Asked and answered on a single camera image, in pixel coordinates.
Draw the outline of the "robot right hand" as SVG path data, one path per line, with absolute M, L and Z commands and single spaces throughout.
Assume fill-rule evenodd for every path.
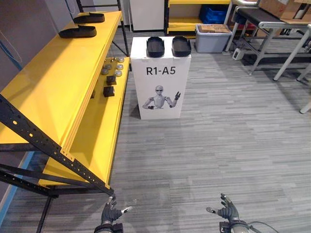
M 231 199 L 229 198 L 228 195 L 221 193 L 220 194 L 221 198 L 221 204 L 223 205 L 223 208 L 221 209 L 215 209 L 211 207 L 207 207 L 206 211 L 211 214 L 218 215 L 224 219 L 227 219 L 229 222 L 233 221 L 239 221 L 239 212 Z

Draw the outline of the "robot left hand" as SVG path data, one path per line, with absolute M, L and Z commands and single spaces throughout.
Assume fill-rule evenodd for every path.
M 110 196 L 108 202 L 105 204 L 101 215 L 101 224 L 112 224 L 115 220 L 119 219 L 125 213 L 133 209 L 132 206 L 124 207 L 123 209 L 115 208 L 117 204 L 116 196 Z

